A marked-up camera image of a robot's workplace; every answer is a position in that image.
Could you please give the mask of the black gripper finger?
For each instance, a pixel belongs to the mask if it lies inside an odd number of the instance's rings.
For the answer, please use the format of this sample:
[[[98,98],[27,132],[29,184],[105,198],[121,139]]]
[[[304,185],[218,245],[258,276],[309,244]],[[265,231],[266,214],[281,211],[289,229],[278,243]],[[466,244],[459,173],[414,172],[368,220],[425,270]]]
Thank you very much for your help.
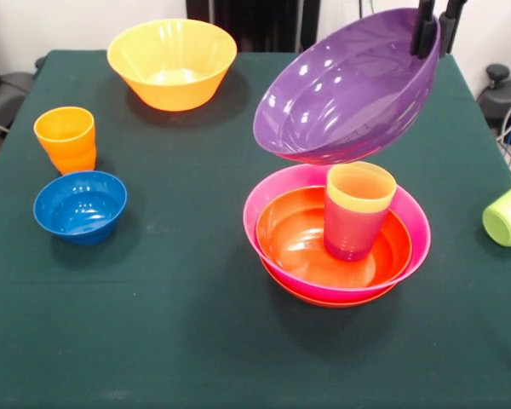
[[[411,39],[410,53],[418,59],[428,57],[433,47],[436,22],[433,17],[434,0],[420,0]]]
[[[467,2],[468,0],[449,0],[445,11],[440,15],[440,55],[451,53],[462,10]]]

